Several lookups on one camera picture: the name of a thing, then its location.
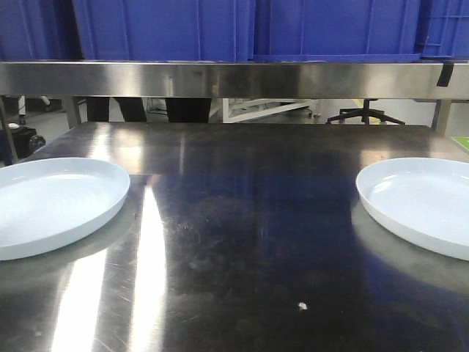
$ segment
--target person's leg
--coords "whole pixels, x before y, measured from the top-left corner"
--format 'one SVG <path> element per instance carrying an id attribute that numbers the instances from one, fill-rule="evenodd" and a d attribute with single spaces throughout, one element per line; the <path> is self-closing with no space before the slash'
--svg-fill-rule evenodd
<path id="1" fill-rule="evenodd" d="M 167 98 L 169 122 L 207 123 L 211 103 L 210 98 Z"/>
<path id="2" fill-rule="evenodd" d="M 86 97 L 86 111 L 88 113 L 88 121 L 108 122 L 109 98 Z"/>
<path id="3" fill-rule="evenodd" d="M 144 103 L 141 98 L 114 98 L 119 103 L 125 122 L 146 122 Z"/>

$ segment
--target blue plastic crate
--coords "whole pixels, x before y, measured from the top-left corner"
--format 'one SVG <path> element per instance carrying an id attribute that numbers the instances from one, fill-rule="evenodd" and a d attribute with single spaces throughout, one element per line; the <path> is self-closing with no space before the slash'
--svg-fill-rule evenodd
<path id="1" fill-rule="evenodd" d="M 73 0 L 91 60 L 247 61 L 254 0 Z"/>
<path id="2" fill-rule="evenodd" d="M 71 0 L 0 0 L 0 60 L 80 57 Z"/>
<path id="3" fill-rule="evenodd" d="M 421 0 L 417 51 L 428 58 L 469 58 L 469 1 Z"/>
<path id="4" fill-rule="evenodd" d="M 258 61 L 412 62 L 420 0 L 258 0 Z"/>

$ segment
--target white plate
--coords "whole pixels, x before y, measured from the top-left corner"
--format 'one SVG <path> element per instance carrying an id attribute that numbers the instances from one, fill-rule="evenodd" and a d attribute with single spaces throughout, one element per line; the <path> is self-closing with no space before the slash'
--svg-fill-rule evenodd
<path id="1" fill-rule="evenodd" d="M 71 262 L 109 247 L 119 248 L 138 226 L 135 214 L 133 203 L 126 199 L 115 217 L 91 235 L 48 253 L 0 262 L 0 292 L 19 293 L 54 285 Z"/>
<path id="2" fill-rule="evenodd" d="M 88 158 L 0 169 L 0 260 L 49 252 L 91 234 L 122 207 L 127 172 Z"/>
<path id="3" fill-rule="evenodd" d="M 356 186 L 366 211 L 395 235 L 469 260 L 469 164 L 390 159 L 361 170 Z"/>
<path id="4" fill-rule="evenodd" d="M 352 226 L 366 248 L 398 271 L 446 290 L 469 293 L 469 262 L 403 241 L 373 220 L 361 202 L 352 207 Z"/>

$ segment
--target white oval dish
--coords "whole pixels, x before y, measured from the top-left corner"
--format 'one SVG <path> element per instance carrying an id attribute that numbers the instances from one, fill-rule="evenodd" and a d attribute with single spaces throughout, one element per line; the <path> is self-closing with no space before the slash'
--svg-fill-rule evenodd
<path id="1" fill-rule="evenodd" d="M 366 211 L 395 235 L 469 260 L 469 164 L 390 159 L 361 170 L 356 186 Z"/>
<path id="2" fill-rule="evenodd" d="M 469 262 L 403 241 L 369 216 L 361 202 L 352 207 L 351 217 L 357 238 L 384 263 L 415 280 L 445 290 L 469 293 Z"/>
<path id="3" fill-rule="evenodd" d="M 0 169 L 0 260 L 52 251 L 111 220 L 130 186 L 120 166 L 52 158 Z"/>

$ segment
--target scratch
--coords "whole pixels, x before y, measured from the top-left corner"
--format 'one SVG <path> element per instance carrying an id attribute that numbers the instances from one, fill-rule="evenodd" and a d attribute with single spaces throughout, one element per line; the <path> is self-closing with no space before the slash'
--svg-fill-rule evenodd
<path id="1" fill-rule="evenodd" d="M 232 292 L 233 292 L 233 287 L 230 287 L 228 293 L 225 295 L 225 298 L 228 298 L 229 295 L 232 294 Z"/>
<path id="2" fill-rule="evenodd" d="M 122 298 L 124 301 L 130 302 L 130 299 L 125 298 L 123 295 L 119 295 L 120 298 Z"/>
<path id="3" fill-rule="evenodd" d="M 195 319 L 197 319 L 198 317 L 200 317 L 200 314 L 198 314 L 198 315 L 194 315 L 192 318 L 187 318 L 187 319 L 184 319 L 184 320 L 183 320 L 183 323 L 185 323 L 186 321 L 192 321 L 192 320 L 195 320 Z"/>
<path id="4" fill-rule="evenodd" d="M 120 337 L 118 337 L 116 334 L 114 334 L 114 336 L 115 336 L 125 347 L 128 346 L 127 343 L 126 343 L 123 339 L 121 339 Z"/>
<path id="5" fill-rule="evenodd" d="M 116 352 L 115 350 L 113 350 L 112 348 L 110 348 L 109 346 L 107 346 L 107 344 L 105 344 L 105 343 L 104 343 L 103 341 L 101 341 L 100 339 L 95 338 L 95 340 L 98 341 L 101 345 L 103 345 L 104 348 L 105 348 L 106 350 L 108 350 L 109 352 Z"/>

